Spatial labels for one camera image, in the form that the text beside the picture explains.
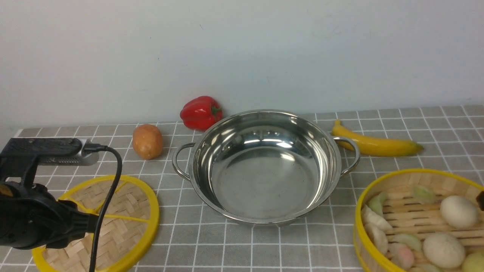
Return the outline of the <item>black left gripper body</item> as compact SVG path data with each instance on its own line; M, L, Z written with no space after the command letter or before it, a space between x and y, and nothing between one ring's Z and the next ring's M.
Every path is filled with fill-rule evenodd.
M19 250L62 249L94 233L98 215L81 212L71 200L56 200L41 184L2 182L0 244Z

